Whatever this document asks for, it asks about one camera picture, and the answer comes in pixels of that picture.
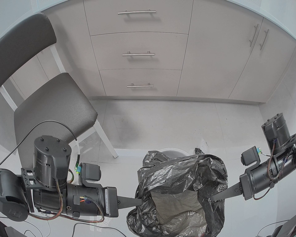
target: countertop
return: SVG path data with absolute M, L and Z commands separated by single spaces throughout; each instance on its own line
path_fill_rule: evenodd
M 29 15 L 68 0 L 3 0 L 0 10 L 0 37 Z M 296 0 L 226 0 L 243 6 L 272 21 L 296 39 Z

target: chair seat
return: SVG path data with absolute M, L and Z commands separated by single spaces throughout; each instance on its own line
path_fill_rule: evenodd
M 79 136 L 91 128 L 98 114 L 68 73 L 61 73 L 45 83 L 15 111 L 15 137 L 17 144 L 39 122 L 52 119 L 66 124 Z M 64 126 L 46 122 L 37 126 L 19 146 L 22 167 L 33 167 L 34 140 L 51 135 L 67 143 L 74 140 Z

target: plastic bag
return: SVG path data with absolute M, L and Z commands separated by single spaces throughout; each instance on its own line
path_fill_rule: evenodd
M 224 200 L 210 197 L 227 188 L 223 161 L 196 149 L 196 155 L 170 159 L 149 151 L 138 170 L 135 198 L 127 215 L 131 232 L 142 237 L 217 236 L 224 224 Z

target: chair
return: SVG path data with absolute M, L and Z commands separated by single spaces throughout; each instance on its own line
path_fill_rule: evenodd
M 52 25 L 43 13 L 29 16 L 0 38 L 0 92 L 14 110 L 17 144 L 34 125 L 52 119 L 70 127 L 78 142 L 96 131 L 113 157 L 118 157 L 97 120 L 97 112 L 71 76 L 66 73 L 54 46 L 56 42 Z M 61 73 L 17 107 L 3 83 L 28 60 L 49 46 Z M 42 135 L 52 135 L 65 140 L 71 147 L 75 146 L 72 134 L 62 125 L 43 123 L 37 126 L 18 148 L 23 167 L 33 167 L 34 140 Z

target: metal handle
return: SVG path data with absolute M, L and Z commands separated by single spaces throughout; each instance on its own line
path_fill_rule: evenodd
M 150 53 L 150 51 L 148 51 L 148 53 L 142 53 L 142 54 L 131 54 L 129 51 L 127 54 L 122 54 L 122 56 L 154 56 L 155 54 Z
M 156 13 L 156 11 L 151 11 L 150 9 L 148 9 L 148 11 L 131 11 L 131 12 L 128 12 L 127 10 L 125 10 L 124 12 L 119 12 L 118 15 L 134 14 L 134 13 Z
M 255 39 L 256 39 L 256 35 L 257 35 L 258 31 L 259 31 L 259 26 L 260 26 L 259 24 L 257 24 L 257 26 L 255 26 L 255 28 L 256 28 L 255 34 L 254 34 L 254 36 L 253 36 L 253 39 L 250 40 L 250 41 L 251 41 L 251 45 L 250 45 L 251 48 L 252 48 L 252 47 L 254 46 L 254 44 L 255 44 Z
M 148 83 L 148 85 L 134 85 L 133 83 L 130 86 L 127 86 L 127 88 L 138 88 L 138 87 L 153 87 L 154 85 L 150 85 L 150 83 Z
M 263 47 L 264 47 L 264 45 L 265 45 L 265 43 L 266 43 L 266 40 L 267 40 L 267 37 L 268 37 L 268 35 L 269 35 L 269 29 L 267 30 L 267 31 L 265 31 L 265 33 L 266 33 L 266 36 L 265 36 L 265 39 L 264 39 L 264 41 L 263 41 L 263 44 L 260 44 L 261 45 L 261 51 L 263 50 Z

